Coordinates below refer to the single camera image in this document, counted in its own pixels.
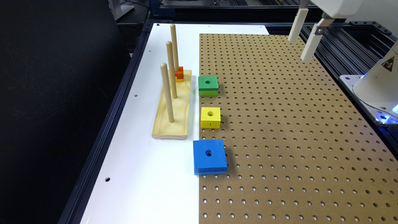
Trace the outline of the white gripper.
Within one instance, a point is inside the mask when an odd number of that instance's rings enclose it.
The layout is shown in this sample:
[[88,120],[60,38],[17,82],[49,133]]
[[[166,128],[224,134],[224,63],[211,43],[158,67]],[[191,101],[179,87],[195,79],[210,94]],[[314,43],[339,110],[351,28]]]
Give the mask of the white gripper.
[[[308,14],[309,0],[301,0],[299,9],[296,13],[292,28],[290,30],[288,41],[295,43],[299,37],[305,18]],[[363,0],[311,0],[312,3],[317,5],[324,13],[332,17],[331,19],[322,18],[317,24],[314,25],[300,59],[302,62],[310,62],[326,28],[335,19],[346,19],[354,15]]]

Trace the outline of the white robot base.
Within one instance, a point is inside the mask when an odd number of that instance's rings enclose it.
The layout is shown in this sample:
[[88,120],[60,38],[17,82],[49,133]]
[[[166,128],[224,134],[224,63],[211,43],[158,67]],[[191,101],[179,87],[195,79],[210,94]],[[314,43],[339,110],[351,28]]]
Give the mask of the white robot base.
[[397,116],[397,42],[359,79],[353,92],[363,103]]

